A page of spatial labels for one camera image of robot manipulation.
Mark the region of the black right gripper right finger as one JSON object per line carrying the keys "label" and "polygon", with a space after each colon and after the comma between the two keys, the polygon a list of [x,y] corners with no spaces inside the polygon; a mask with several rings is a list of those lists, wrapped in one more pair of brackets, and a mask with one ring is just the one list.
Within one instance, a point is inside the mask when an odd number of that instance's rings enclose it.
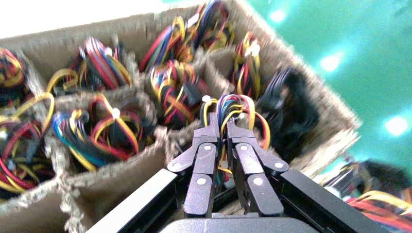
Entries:
{"label": "black right gripper right finger", "polygon": [[284,207],[269,177],[288,170],[288,164],[276,153],[263,149],[252,130],[236,126],[231,118],[226,124],[228,166],[245,213],[279,216]]}

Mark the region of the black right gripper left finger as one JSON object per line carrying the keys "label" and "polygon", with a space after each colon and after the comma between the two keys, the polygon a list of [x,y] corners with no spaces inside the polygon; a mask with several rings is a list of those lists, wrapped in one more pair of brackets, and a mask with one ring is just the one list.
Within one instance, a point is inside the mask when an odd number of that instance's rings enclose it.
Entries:
{"label": "black right gripper left finger", "polygon": [[191,146],[167,165],[187,188],[184,217],[212,216],[221,139],[217,114],[210,113],[209,119],[208,126],[194,130]]}

